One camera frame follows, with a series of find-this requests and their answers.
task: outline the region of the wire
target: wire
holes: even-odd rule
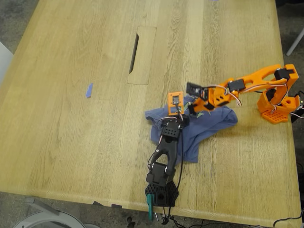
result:
[[[294,114],[294,113],[290,113],[291,115],[295,115],[295,116],[297,116],[297,117],[299,117],[299,118],[301,118],[301,119],[304,119],[304,117],[302,117],[302,116],[299,116],[299,115],[297,115],[297,114]]]
[[[303,94],[304,95],[304,92],[302,90],[299,90],[298,94]]]
[[[160,140],[159,140],[159,142],[158,142],[158,145],[157,145],[157,147],[156,147],[154,153],[150,156],[150,158],[149,158],[149,160],[148,160],[147,167],[148,167],[148,169],[149,169],[150,171],[152,171],[152,170],[150,169],[150,165],[151,165],[151,164],[150,164],[149,162],[150,162],[152,156],[156,153],[156,150],[157,150],[157,148],[159,147],[159,145],[161,144],[161,141],[162,141],[162,135],[160,136]]]
[[[302,215],[303,215],[303,212],[304,212],[304,208],[302,209],[301,214],[300,214],[299,217],[296,217],[296,218],[292,218],[292,217],[290,217],[290,218],[283,218],[283,219],[279,219],[279,220],[275,221],[275,222],[273,223],[273,225],[272,225],[272,228],[275,228],[275,225],[276,225],[277,222],[287,221],[287,220],[289,220],[289,219],[300,219],[300,218],[302,217]]]
[[[177,112],[178,114],[180,115],[180,111],[178,109],[178,107],[176,106],[176,109],[177,109]],[[181,174],[182,174],[182,165],[183,165],[183,159],[184,159],[184,139],[183,139],[183,134],[182,134],[182,131],[181,131],[181,164],[180,164],[180,177],[179,177],[179,182],[177,183],[177,186],[176,186],[176,192],[178,192],[178,189],[179,189],[179,186],[180,186],[180,181],[181,181]],[[174,197],[172,198],[171,200],[171,203],[169,205],[169,211],[168,211],[168,216],[167,216],[167,222],[169,221],[170,219],[170,212],[171,212],[171,207],[172,207],[172,203],[173,203],[173,200],[175,198],[175,195]]]
[[[286,86],[286,92],[285,92],[284,96],[282,97],[282,99],[280,100],[280,102],[277,103],[277,104],[272,104],[272,103],[270,102],[270,104],[274,107],[274,109],[270,112],[271,114],[273,114],[273,113],[276,111],[276,107],[277,107],[278,105],[280,105],[281,102],[283,101],[283,99],[286,97],[286,95],[287,95],[287,93],[288,93],[288,86],[287,86],[287,84],[285,84],[285,86]]]
[[[301,167],[302,173],[304,173],[303,165],[301,163],[298,163],[298,162],[296,164]]]
[[[287,81],[286,81],[284,84],[278,84],[278,85],[276,85],[276,84],[269,84],[269,83],[258,84],[258,85],[254,85],[253,87],[250,87],[250,88],[248,88],[248,89],[244,89],[244,90],[242,91],[242,93],[246,93],[246,92],[252,90],[253,88],[256,88],[256,87],[259,87],[259,86],[265,86],[265,85],[270,85],[270,86],[285,86],[286,83],[287,83]]]
[[[227,95],[227,94],[231,95],[236,100],[237,106],[242,106],[242,102],[240,101],[240,99],[237,96],[235,96],[233,93],[229,92],[227,88],[225,88],[221,85],[217,85],[217,84],[211,84],[211,85],[207,86],[207,88],[215,88],[215,87],[224,89],[225,95]]]
[[[208,224],[205,224],[202,227],[205,227],[205,226],[208,226],[208,225],[224,224],[224,223],[226,223],[226,222],[208,223]]]
[[[203,223],[204,223],[204,220],[201,221],[200,225],[198,225],[198,224],[192,225],[192,226],[189,226],[189,228],[191,228],[191,227],[197,227],[197,226],[203,227]]]
[[[176,118],[175,116],[163,117],[163,118],[159,119],[159,120],[156,122],[156,127],[158,126],[158,122],[161,121],[161,120],[164,120],[164,119],[176,119],[176,120],[177,120],[177,118]]]

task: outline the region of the blue towel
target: blue towel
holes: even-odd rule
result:
[[[191,96],[184,97],[184,105],[187,102],[192,102],[194,99]],[[189,115],[189,110],[185,110],[185,114]],[[217,131],[234,126],[238,122],[238,118],[234,111],[226,106],[215,109],[210,112],[201,112],[200,117],[190,117],[189,126],[182,130],[184,139],[184,161],[198,162],[199,143],[203,139],[210,137]],[[168,116],[168,106],[157,108],[145,112],[147,120],[153,123],[151,129],[151,140],[158,143],[161,136],[161,121],[157,121]],[[179,139],[177,148],[176,164],[181,162],[181,138]]]

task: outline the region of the wooden table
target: wooden table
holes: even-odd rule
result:
[[[0,88],[0,190],[147,210],[144,111],[188,81],[276,63],[272,0],[41,0]],[[261,118],[258,96],[232,102],[238,124],[185,163],[173,214],[262,226],[299,215],[291,124]]]

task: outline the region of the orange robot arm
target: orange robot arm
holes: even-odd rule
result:
[[[270,81],[264,80],[270,74],[274,78]],[[276,124],[287,121],[290,112],[296,110],[300,105],[300,97],[286,96],[292,84],[299,78],[294,65],[288,64],[284,68],[280,64],[262,68],[250,75],[227,79],[224,83],[201,87],[187,83],[187,93],[197,97],[188,106],[190,113],[200,111],[212,111],[237,99],[238,106],[241,106],[239,95],[242,93],[254,92],[266,89],[257,102],[261,115],[268,121]]]

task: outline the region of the blue tape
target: blue tape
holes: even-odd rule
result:
[[[93,83],[91,83],[87,89],[87,92],[86,92],[86,97],[87,98],[90,98],[91,97],[91,94],[92,94],[92,89],[93,89]]]

